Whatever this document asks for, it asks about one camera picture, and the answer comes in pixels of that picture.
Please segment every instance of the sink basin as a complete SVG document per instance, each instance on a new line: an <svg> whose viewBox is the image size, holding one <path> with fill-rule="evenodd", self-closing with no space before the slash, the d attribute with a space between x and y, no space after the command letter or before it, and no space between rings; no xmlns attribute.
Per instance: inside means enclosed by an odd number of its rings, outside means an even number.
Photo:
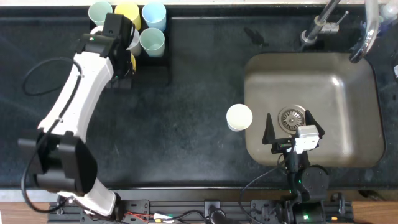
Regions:
<svg viewBox="0 0 398 224"><path fill-rule="evenodd" d="M310 110L326 134L309 151L312 164L371 167L384 153L376 84L366 60L353 64L349 54L281 53L254 56L246 65L244 101L253 112L246 148L252 158L274 166L278 154L261 143L266 115L276 138L287 138L304 125Z"/></svg>

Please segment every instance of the faucet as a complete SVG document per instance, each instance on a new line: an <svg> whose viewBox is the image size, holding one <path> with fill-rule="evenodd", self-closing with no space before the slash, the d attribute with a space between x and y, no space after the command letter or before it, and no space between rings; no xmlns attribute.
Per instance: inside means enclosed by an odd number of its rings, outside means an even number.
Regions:
<svg viewBox="0 0 398 224"><path fill-rule="evenodd" d="M301 41L303 45L312 45L317 41L318 34L322 31L322 28L326 25L326 20L330 14L336 8L340 0L331 0L326 7L323 9L319 16L316 16L313 20L309 31L305 30L301 33ZM358 42L354 46L354 50L349 56L351 63L359 62L370 50L376 39L377 32L379 29L379 6L377 0L365 0L366 10L366 31L361 42Z"/></svg>

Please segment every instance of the wooden floor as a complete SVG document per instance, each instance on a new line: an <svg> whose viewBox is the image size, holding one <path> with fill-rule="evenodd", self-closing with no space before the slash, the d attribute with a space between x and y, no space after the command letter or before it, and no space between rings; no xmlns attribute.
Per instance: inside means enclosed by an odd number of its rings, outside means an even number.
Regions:
<svg viewBox="0 0 398 224"><path fill-rule="evenodd" d="M48 203L35 203L48 208ZM354 215L358 223L398 223L398 202L354 202ZM45 224L47 215L33 212L23 202L1 202L2 224Z"/></svg>

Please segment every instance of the countertop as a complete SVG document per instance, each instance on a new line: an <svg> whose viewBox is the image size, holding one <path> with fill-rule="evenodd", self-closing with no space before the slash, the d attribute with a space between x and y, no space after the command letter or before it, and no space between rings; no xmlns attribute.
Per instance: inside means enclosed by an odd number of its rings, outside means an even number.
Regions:
<svg viewBox="0 0 398 224"><path fill-rule="evenodd" d="M87 145L98 178L112 189L134 187L242 187L271 169L255 162L244 133L226 125L227 109L244 103L244 66L263 52L296 52L299 34L319 6L168 6L171 85L104 90L91 117ZM306 52L349 52L360 37L363 6L349 9L339 34L320 37ZM26 165L17 139L35 129L58 93L25 96L25 73L43 59L72 57L76 40L89 32L87 7L0 9L0 187L19 186ZM391 66L398 26L377 38L366 57L374 66L385 155L371 168L327 168L330 189L398 187L398 94ZM54 63L32 79L37 89L63 83L69 65ZM264 189L287 189L278 172L261 180Z"/></svg>

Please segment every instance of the drain strainer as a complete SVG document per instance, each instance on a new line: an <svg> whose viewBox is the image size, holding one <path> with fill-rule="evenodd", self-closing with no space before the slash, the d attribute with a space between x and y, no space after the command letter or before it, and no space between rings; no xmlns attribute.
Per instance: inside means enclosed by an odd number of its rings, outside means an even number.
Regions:
<svg viewBox="0 0 398 224"><path fill-rule="evenodd" d="M305 124L304 111L297 105L283 108L279 113L279 125L285 132L295 134L297 128Z"/></svg>

